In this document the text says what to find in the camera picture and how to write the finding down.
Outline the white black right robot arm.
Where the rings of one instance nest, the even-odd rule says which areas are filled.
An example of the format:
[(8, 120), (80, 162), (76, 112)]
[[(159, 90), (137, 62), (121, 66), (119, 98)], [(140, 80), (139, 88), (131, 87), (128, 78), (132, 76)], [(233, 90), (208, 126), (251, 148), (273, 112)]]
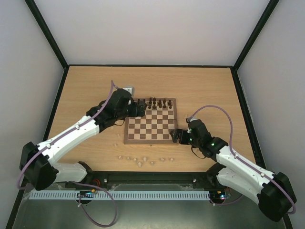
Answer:
[(173, 142), (197, 148), (205, 158), (215, 162), (207, 171), (211, 186), (234, 189), (251, 199), (274, 222), (295, 208), (296, 196), (288, 176), (249, 161), (223, 139), (211, 136), (201, 120), (192, 119), (187, 130), (175, 129), (170, 134)]

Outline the right controller circuit board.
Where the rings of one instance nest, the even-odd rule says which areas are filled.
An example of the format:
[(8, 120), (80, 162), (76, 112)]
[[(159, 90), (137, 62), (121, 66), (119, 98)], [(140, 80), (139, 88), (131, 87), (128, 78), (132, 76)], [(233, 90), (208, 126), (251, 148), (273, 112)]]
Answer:
[(215, 197), (219, 199), (228, 199), (231, 197), (231, 190), (227, 188), (225, 190), (217, 191)]

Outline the wooden chess board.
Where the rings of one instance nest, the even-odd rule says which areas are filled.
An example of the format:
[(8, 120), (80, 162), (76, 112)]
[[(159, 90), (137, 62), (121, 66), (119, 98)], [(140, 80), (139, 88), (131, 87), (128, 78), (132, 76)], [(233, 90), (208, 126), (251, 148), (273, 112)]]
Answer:
[(156, 105), (149, 105), (150, 98), (136, 98), (146, 101), (143, 117), (125, 119), (124, 140), (126, 145), (175, 145), (170, 132), (177, 129), (177, 105), (175, 98), (156, 98)]

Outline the controller circuit board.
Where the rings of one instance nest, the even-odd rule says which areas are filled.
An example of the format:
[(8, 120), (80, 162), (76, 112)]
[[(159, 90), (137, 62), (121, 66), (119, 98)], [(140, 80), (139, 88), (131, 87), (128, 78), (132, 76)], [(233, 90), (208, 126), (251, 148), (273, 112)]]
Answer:
[(92, 190), (82, 190), (79, 191), (79, 193), (77, 194), (77, 198), (94, 198), (95, 195), (98, 194), (98, 191), (96, 189), (92, 189)]
[(231, 190), (227, 188), (225, 190), (217, 191), (215, 197), (219, 199), (228, 199), (231, 197)]

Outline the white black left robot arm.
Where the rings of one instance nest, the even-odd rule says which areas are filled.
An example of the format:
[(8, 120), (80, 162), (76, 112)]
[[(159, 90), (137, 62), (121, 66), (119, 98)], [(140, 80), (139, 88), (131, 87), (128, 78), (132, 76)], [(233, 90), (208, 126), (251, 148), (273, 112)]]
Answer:
[(119, 88), (55, 137), (37, 145), (33, 142), (25, 144), (20, 159), (21, 175), (36, 190), (44, 190), (53, 183), (83, 181), (89, 171), (85, 163), (63, 164), (59, 160), (86, 139), (114, 126), (117, 121), (143, 117), (147, 105), (143, 100), (135, 101), (132, 91), (131, 87)]

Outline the left controller circuit board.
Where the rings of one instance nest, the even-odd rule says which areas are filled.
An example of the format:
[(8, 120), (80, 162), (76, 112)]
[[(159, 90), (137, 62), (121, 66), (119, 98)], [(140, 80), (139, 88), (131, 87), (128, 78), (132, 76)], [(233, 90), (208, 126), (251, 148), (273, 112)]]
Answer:
[(98, 194), (98, 191), (96, 189), (92, 189), (92, 190), (82, 190), (79, 191), (79, 193), (77, 194), (77, 198), (94, 198), (95, 195)]

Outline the black front mounting rail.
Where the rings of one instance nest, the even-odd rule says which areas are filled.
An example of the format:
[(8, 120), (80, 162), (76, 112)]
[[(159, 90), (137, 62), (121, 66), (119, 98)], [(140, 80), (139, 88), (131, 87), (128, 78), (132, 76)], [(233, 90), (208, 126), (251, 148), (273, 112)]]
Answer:
[(83, 184), (97, 185), (109, 190), (112, 186), (122, 184), (141, 185), (191, 185), (204, 190), (222, 190), (216, 179), (216, 173), (208, 172), (107, 172), (92, 171), (81, 181)]

